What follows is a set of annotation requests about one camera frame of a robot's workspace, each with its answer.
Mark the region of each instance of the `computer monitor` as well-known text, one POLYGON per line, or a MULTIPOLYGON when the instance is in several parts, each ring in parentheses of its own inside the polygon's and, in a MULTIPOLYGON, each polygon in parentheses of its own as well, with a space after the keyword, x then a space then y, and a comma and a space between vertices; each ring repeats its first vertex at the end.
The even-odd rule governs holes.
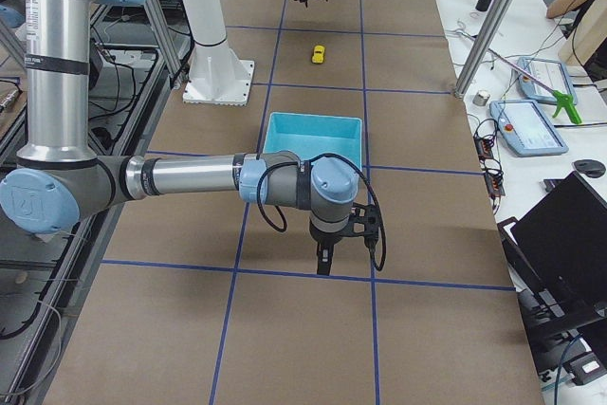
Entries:
MULTIPOLYGON (((565 314, 607 301, 607 203, 581 175, 570 174, 511 231, 565 314)), ((577 329, 607 365, 607 321, 577 329)))

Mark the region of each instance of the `teal tray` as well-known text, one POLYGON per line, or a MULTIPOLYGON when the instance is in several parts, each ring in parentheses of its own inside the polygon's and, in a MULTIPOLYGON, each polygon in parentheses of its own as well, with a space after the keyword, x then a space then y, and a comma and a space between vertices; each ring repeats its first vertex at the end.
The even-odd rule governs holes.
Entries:
POLYGON ((264 152, 291 151, 304 160, 323 153, 339 154, 360 169, 362 121, 314 114, 272 113, 264 152))

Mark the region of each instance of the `computer mouse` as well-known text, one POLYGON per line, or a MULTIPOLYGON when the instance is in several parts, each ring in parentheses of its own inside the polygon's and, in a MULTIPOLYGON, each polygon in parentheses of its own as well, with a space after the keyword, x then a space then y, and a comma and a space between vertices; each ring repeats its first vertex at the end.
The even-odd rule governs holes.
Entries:
POLYGON ((577 160, 573 162, 574 168, 588 177, 596 179, 605 174, 605 165, 598 160, 591 160, 590 158, 585 160, 577 160))

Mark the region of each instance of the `label on robot arm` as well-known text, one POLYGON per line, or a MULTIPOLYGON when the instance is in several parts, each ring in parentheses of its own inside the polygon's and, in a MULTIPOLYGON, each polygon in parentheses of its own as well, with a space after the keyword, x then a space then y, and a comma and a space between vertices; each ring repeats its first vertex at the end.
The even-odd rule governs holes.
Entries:
POLYGON ((40 5, 38 0, 26 0, 26 23, 28 40, 40 38, 40 5))

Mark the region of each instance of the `white table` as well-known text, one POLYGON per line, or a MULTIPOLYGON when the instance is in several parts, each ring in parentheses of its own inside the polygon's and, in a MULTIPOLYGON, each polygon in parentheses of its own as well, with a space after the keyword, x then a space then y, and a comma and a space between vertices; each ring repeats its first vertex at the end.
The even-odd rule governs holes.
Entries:
MULTIPOLYGON (((486 13, 474 9, 477 0, 436 0, 440 11, 441 21, 445 30, 455 30, 465 25, 465 31, 476 35, 486 13)), ((491 48, 503 56, 533 55, 540 47, 555 43, 561 36, 559 28, 555 28, 555 21, 546 19, 546 6, 543 0, 513 0, 491 48)), ((449 48, 456 73, 459 75, 469 51, 472 41, 463 36, 448 34, 449 48)), ((558 51, 564 39, 555 46, 540 51, 537 56, 545 59, 558 59, 558 51)), ((574 83, 589 82, 581 67, 570 67, 570 74, 576 76, 574 83)), ((511 83, 512 72, 510 68, 499 61, 495 62, 494 69, 491 64, 482 64, 470 86, 464 103, 469 114, 480 120, 488 118, 488 106, 479 107, 472 103, 472 98, 480 89, 491 94, 491 100, 503 97, 511 83)), ((607 105, 594 87, 578 88, 578 111, 584 123, 607 120, 607 105)), ((523 99, 523 92, 515 83, 507 91, 506 99, 523 99)), ((552 116, 555 108, 542 105, 544 111, 552 116)), ((569 118, 563 112, 553 120, 555 124, 570 124, 569 118)), ((471 118, 470 128, 476 128, 476 120, 471 118)), ((545 196, 543 179, 562 178, 572 170, 572 163, 582 158, 593 158, 607 163, 607 127, 559 129, 564 141, 569 146, 569 152, 561 156, 518 157, 506 146, 502 138, 498 138, 500 159, 504 169, 504 188, 506 196, 502 199, 501 208, 496 214, 496 221, 500 222, 508 217, 521 218, 537 202, 545 196)), ((599 179, 587 179, 597 192, 607 199, 607 176, 599 179)), ((574 387, 571 382, 563 383, 559 388, 559 405, 593 405, 604 403, 607 396, 607 377, 594 381, 584 387, 574 387)), ((544 392, 546 404, 553 403, 553 390, 544 392)))

